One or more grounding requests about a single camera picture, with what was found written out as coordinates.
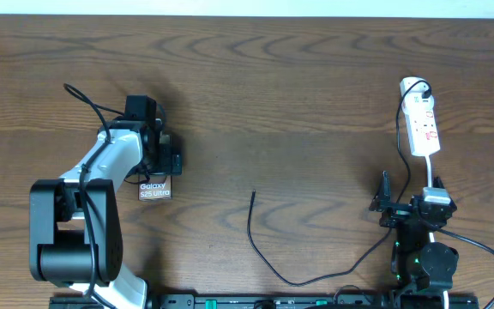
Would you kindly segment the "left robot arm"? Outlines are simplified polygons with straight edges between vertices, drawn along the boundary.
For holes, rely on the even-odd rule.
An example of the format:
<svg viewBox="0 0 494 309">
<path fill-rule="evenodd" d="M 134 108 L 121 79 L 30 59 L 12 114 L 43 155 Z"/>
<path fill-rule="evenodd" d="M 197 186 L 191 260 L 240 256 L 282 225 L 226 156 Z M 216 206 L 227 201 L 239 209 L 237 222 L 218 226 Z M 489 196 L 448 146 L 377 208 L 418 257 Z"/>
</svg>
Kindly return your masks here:
<svg viewBox="0 0 494 309">
<path fill-rule="evenodd" d="M 116 194 L 135 174 L 182 171 L 160 118 L 119 117 L 68 172 L 39 179 L 29 192 L 29 270 L 34 280 L 70 288 L 86 305 L 148 308 L 149 284 L 123 262 Z"/>
</svg>

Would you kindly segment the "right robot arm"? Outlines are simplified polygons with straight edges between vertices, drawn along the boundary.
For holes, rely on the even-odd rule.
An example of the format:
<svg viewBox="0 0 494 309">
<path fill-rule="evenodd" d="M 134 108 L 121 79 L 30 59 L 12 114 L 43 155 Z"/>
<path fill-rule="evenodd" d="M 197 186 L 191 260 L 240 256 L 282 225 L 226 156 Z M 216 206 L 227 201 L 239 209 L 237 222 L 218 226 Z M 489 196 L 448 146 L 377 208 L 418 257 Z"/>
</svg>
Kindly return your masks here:
<svg viewBox="0 0 494 309">
<path fill-rule="evenodd" d="M 382 172 L 370 210 L 382 214 L 381 227 L 396 231 L 391 272 L 398 288 L 389 292 L 389 306 L 447 308 L 459 253 L 432 236 L 456 211 L 441 179 L 434 178 L 433 186 L 413 195 L 409 203 L 398 203 L 391 197 L 388 174 Z"/>
</svg>

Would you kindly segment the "Galaxy S25 Ultra smartphone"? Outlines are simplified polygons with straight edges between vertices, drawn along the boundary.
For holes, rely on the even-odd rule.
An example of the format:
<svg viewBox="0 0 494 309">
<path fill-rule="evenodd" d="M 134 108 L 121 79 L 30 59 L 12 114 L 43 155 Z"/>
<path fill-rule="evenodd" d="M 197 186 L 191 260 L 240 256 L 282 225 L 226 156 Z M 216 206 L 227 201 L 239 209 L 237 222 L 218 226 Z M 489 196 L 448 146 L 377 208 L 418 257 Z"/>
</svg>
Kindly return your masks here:
<svg viewBox="0 0 494 309">
<path fill-rule="evenodd" d="M 153 176 L 138 186 L 140 201 L 166 200 L 172 198 L 172 177 Z"/>
</svg>

